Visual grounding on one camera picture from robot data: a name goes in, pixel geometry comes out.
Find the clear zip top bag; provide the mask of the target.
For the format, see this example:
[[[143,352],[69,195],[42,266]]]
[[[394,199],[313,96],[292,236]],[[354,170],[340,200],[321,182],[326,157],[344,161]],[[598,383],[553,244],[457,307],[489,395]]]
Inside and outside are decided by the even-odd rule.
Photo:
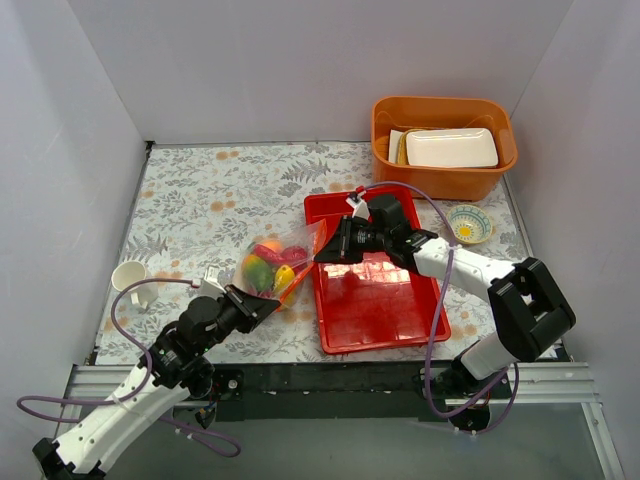
[[[315,222],[310,225],[303,225],[300,228],[297,228],[279,238],[274,238],[274,239],[281,242],[284,249],[290,246],[301,246],[301,247],[304,247],[308,252],[308,258],[303,263],[291,264],[291,263],[285,262],[284,264],[282,264],[282,265],[289,265],[290,267],[292,267],[296,274],[295,280],[287,288],[287,290],[282,295],[276,296],[273,293],[273,285],[272,285],[272,288],[270,290],[262,293],[258,293],[244,280],[243,275],[241,273],[241,266],[245,257],[249,254],[253,254],[252,250],[256,244],[261,244],[262,241],[267,239],[260,240],[260,241],[253,241],[243,251],[243,253],[239,257],[232,283],[239,289],[251,295],[259,296],[262,298],[279,300],[280,307],[278,308],[278,311],[282,311],[286,308],[291,308],[292,305],[295,303],[296,290],[303,283],[305,277],[311,271],[311,268],[313,266],[314,256],[319,252],[319,250],[326,244],[328,240],[328,228],[327,228],[326,221],[320,220],[319,222]],[[269,265],[272,267],[274,275],[277,269],[280,266],[282,266],[282,265],[271,265],[271,264]]]

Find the green orange mango toy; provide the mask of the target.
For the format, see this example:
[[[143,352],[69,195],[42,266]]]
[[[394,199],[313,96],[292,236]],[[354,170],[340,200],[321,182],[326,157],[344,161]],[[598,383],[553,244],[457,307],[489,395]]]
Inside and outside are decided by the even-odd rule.
[[[258,293],[272,288],[274,279],[272,267],[257,255],[249,254],[245,257],[241,273],[244,280]]]

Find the orange fruit toy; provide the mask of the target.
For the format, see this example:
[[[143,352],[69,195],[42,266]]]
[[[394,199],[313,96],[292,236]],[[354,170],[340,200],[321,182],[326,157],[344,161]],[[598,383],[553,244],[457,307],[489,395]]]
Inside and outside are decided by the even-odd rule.
[[[279,253],[284,249],[282,243],[275,239],[264,240],[261,242],[261,245],[265,246],[266,248],[269,248],[270,250],[276,253]]]

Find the red pomegranate toy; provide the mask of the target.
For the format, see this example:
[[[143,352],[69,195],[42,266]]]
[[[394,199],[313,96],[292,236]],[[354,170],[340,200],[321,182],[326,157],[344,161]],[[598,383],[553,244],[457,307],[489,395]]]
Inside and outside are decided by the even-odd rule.
[[[286,263],[303,263],[308,258],[308,252],[301,246],[290,246],[281,252],[281,257]]]

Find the red chili pepper toy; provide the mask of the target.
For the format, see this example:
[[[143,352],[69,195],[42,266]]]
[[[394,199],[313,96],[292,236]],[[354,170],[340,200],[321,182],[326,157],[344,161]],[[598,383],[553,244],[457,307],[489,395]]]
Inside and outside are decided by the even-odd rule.
[[[262,244],[256,244],[253,247],[252,253],[271,265],[282,265],[285,263],[280,253]]]

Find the yellow corn toy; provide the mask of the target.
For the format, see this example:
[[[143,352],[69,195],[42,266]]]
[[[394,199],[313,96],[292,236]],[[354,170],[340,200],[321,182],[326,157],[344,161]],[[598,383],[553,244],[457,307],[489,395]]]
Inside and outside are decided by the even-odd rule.
[[[289,265],[280,266],[274,275],[273,293],[276,296],[282,295],[295,280],[295,277],[296,274],[292,267]]]

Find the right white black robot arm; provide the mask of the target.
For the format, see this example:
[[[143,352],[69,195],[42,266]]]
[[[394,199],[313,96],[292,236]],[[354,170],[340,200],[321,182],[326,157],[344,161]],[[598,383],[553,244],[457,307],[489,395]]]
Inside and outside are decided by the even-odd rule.
[[[315,262],[351,265],[367,253],[383,252],[395,266],[452,284],[491,307],[494,333],[428,378],[437,393],[475,397],[500,371],[537,360],[575,326],[575,313],[541,260],[511,263],[454,248],[437,234],[413,227],[392,194],[370,201],[350,195],[348,201],[352,214],[340,219]]]

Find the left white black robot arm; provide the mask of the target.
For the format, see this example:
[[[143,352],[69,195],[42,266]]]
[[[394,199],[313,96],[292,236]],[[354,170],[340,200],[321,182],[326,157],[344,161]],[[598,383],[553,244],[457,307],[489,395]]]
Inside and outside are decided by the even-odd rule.
[[[231,333],[249,333],[281,307],[228,285],[198,296],[165,327],[106,399],[69,431],[32,449],[46,479],[102,479],[118,457],[161,415],[188,398],[207,397],[214,367],[205,353]]]

